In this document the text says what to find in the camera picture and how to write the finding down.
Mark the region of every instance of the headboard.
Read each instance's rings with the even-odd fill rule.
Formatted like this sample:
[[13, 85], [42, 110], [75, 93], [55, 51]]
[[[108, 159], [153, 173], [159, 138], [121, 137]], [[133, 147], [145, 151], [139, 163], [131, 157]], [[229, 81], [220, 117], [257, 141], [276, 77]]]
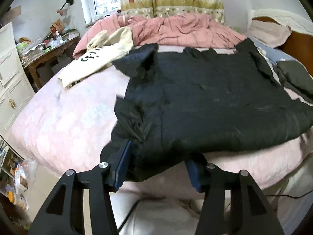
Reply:
[[[274, 19], [265, 16], [256, 17], [254, 20], [278, 24]], [[313, 76], [313, 36], [292, 31], [287, 41], [278, 48], [298, 59]]]

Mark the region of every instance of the desk leg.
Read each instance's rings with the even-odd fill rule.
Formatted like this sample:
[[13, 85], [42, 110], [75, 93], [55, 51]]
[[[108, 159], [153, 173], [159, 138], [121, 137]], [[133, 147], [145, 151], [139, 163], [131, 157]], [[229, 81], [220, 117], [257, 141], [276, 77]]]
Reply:
[[37, 76], [36, 68], [30, 67], [30, 68], [29, 68], [29, 72], [30, 72], [30, 74], [32, 75], [32, 78], [33, 78], [34, 82], [36, 83], [37, 87], [38, 87], [39, 89], [42, 88], [42, 85], [41, 85], [41, 83], [40, 83], [40, 80], [39, 80], [39, 78], [38, 78], [38, 76]]

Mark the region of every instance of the wire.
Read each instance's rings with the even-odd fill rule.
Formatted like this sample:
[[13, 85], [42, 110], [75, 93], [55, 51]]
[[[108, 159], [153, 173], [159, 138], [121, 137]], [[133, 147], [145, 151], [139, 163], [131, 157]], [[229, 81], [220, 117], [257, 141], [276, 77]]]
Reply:
[[118, 233], [121, 232], [121, 230], [123, 229], [123, 227], [125, 226], [126, 222], [128, 221], [129, 217], [131, 216], [131, 214], [134, 212], [134, 210], [137, 208], [138, 204], [142, 201], [160, 201], [163, 200], [165, 197], [161, 197], [161, 198], [153, 198], [153, 197], [147, 197], [147, 198], [142, 198], [137, 200], [132, 208], [130, 209], [130, 211], [128, 212], [127, 216], [125, 217], [125, 219], [123, 220], [122, 224], [119, 226], [118, 228]]
[[265, 195], [265, 196], [266, 196], [266, 197], [282, 197], [282, 196], [285, 196], [285, 197], [289, 197], [289, 198], [292, 198], [292, 199], [300, 199], [300, 198], [302, 198], [302, 197], [308, 195], [308, 194], [311, 193], [311, 192], [313, 192], [313, 190], [311, 190], [311, 191], [309, 191], [309, 192], [307, 192], [307, 193], [305, 193], [305, 194], [303, 194], [303, 195], [301, 195], [301, 196], [299, 196], [299, 197], [290, 196], [290, 195], [288, 195], [288, 194], [273, 194], [273, 195]]

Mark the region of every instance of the floor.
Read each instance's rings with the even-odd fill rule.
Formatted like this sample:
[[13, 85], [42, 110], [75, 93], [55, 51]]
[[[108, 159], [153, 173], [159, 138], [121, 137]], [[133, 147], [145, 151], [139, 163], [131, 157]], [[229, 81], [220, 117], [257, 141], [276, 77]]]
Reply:
[[[35, 183], [25, 192], [29, 209], [27, 214], [31, 221], [34, 220], [46, 197], [57, 183], [58, 178], [50, 174], [43, 166], [38, 166]], [[92, 235], [89, 215], [89, 191], [84, 191], [84, 220], [85, 234]]]

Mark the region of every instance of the bolt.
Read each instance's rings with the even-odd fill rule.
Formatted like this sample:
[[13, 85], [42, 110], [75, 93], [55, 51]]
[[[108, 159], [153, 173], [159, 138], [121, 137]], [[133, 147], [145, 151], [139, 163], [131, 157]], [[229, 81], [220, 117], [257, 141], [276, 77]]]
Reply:
[[208, 163], [208, 164], [207, 164], [207, 168], [208, 168], [208, 169], [214, 169], [214, 168], [215, 168], [215, 164], [213, 164], [213, 163]]
[[240, 175], [247, 177], [249, 175], [249, 172], [247, 172], [245, 169], [240, 171]]
[[106, 162], [103, 162], [103, 163], [100, 163], [100, 164], [99, 164], [99, 167], [100, 167], [101, 169], [104, 169], [104, 168], [106, 168], [106, 167], [108, 167], [108, 166], [109, 166], [109, 164], [106, 163]]
[[74, 174], [74, 171], [72, 169], [68, 169], [66, 172], [65, 172], [65, 175], [67, 176], [71, 176]]

